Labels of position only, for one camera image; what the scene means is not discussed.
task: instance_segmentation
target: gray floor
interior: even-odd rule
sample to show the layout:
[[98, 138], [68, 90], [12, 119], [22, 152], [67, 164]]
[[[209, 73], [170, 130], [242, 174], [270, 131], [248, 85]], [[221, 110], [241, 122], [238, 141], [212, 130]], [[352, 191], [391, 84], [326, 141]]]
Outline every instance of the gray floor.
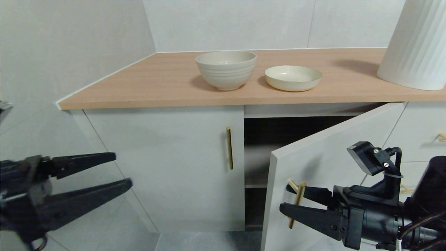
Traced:
[[[261, 232], [166, 233], [161, 234], [156, 251], [259, 251], [261, 240]], [[326, 237], [306, 251], [349, 250], [342, 242]], [[361, 244], [360, 251], [374, 250], [374, 245]]]

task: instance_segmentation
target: robotic arm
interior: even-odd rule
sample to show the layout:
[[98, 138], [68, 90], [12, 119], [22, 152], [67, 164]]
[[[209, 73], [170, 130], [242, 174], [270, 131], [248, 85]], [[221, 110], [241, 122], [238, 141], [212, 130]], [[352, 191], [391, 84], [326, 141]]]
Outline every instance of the robotic arm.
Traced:
[[[0, 121], [11, 105], [0, 101]], [[46, 233], [56, 230], [132, 187], [130, 179], [51, 195], [50, 177], [62, 179], [116, 159], [115, 153], [25, 158], [0, 162], [1, 229], [15, 231], [29, 251], [42, 250]], [[32, 241], [42, 239], [34, 249]]]
[[[333, 239], [359, 250], [361, 239], [375, 241], [377, 249], [446, 251], [446, 156], [429, 161], [412, 197], [399, 202], [401, 149], [380, 149], [358, 142], [347, 151], [369, 174], [384, 172], [372, 187], [354, 185], [306, 187], [304, 198], [327, 210], [282, 203], [280, 211]], [[390, 157], [396, 155], [394, 164]], [[296, 193], [289, 185], [287, 191]]]

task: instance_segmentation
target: wooden countertop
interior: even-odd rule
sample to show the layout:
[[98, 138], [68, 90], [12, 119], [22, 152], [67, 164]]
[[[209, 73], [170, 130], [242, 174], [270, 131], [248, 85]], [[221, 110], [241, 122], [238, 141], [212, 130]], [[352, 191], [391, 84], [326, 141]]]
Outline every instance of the wooden countertop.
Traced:
[[[203, 52], [155, 54], [59, 102], [61, 109], [203, 105], [259, 105], [393, 101], [446, 101], [446, 88], [422, 91], [376, 76], [385, 49], [258, 50], [250, 80], [235, 91], [207, 84], [195, 63]], [[301, 65], [323, 73], [306, 92], [270, 87], [264, 71], [277, 65]]]

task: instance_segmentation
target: shallow dish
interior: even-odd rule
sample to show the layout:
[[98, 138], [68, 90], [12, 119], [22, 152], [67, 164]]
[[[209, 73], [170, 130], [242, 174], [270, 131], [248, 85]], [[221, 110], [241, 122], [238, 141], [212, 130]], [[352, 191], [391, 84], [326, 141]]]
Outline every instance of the shallow dish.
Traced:
[[303, 92], [314, 88], [322, 78], [322, 73], [316, 69], [281, 65], [265, 70], [266, 82], [274, 88], [289, 91]]

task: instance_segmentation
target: drawer handle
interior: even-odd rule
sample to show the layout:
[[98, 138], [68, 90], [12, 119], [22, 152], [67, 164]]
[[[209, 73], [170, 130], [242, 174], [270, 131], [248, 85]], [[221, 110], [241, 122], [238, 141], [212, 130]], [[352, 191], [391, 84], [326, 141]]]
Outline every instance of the drawer handle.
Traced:
[[404, 190], [401, 190], [400, 193], [413, 193], [415, 191], [413, 189], [409, 189], [405, 184], [402, 184], [401, 186], [404, 188]]
[[446, 134], [439, 133], [438, 135], [440, 136], [440, 138], [438, 139], [438, 141], [440, 141], [440, 142], [446, 142]]
[[[304, 197], [306, 182], [301, 181], [299, 185], [296, 185], [292, 180], [288, 180], [288, 185], [296, 192], [296, 199], [294, 200], [295, 205], [299, 205]], [[293, 229], [294, 220], [289, 218], [288, 227]]]
[[234, 169], [234, 160], [232, 159], [232, 140], [231, 140], [231, 128], [226, 127], [226, 140], [227, 140], [227, 154], [229, 156], [229, 170]]

